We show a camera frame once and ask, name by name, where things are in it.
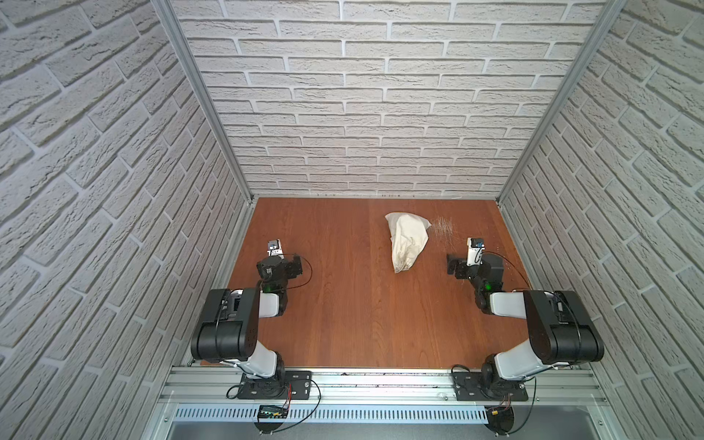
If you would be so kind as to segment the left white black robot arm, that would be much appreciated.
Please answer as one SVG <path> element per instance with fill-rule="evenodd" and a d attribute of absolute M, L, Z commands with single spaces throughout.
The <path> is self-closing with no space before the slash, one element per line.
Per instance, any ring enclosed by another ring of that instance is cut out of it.
<path fill-rule="evenodd" d="M 192 333 L 195 360 L 240 369 L 253 381 L 284 381 L 282 356 L 259 341 L 262 318 L 282 316 L 288 283 L 303 274 L 297 254 L 272 255 L 257 263 L 260 280 L 252 288 L 209 291 Z"/>

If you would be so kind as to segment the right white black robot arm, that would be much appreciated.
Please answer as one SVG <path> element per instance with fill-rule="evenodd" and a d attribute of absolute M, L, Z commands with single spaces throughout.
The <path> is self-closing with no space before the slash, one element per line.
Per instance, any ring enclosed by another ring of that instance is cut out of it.
<path fill-rule="evenodd" d="M 526 341 L 485 360 L 480 374 L 485 388 L 603 359 L 605 343 L 574 291 L 502 291 L 503 260 L 494 255 L 448 255 L 447 273 L 471 283 L 482 313 L 526 322 Z"/>

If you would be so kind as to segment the cream cloth drawstring bag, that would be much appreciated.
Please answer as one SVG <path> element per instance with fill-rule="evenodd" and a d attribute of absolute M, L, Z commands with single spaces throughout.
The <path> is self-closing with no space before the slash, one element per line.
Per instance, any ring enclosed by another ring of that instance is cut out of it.
<path fill-rule="evenodd" d="M 416 214 L 393 212 L 385 216 L 392 242 L 392 266 L 395 273 L 409 271 L 428 241 L 431 223 Z"/>

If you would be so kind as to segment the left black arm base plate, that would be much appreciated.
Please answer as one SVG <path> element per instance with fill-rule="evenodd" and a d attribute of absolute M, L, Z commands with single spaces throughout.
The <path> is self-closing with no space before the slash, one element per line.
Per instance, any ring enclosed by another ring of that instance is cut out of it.
<path fill-rule="evenodd" d="M 281 378 L 251 379 L 243 376 L 236 399 L 307 401 L 310 397 L 313 372 L 286 370 Z"/>

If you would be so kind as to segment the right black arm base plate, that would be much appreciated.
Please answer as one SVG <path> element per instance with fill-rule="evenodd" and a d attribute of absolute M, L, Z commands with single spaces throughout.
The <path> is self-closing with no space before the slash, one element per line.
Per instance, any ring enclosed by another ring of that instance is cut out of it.
<path fill-rule="evenodd" d="M 491 384 L 483 382 L 480 372 L 465 370 L 451 373 L 456 399 L 459 402 L 512 402 L 524 403 L 529 400 L 524 383 L 497 379 Z"/>

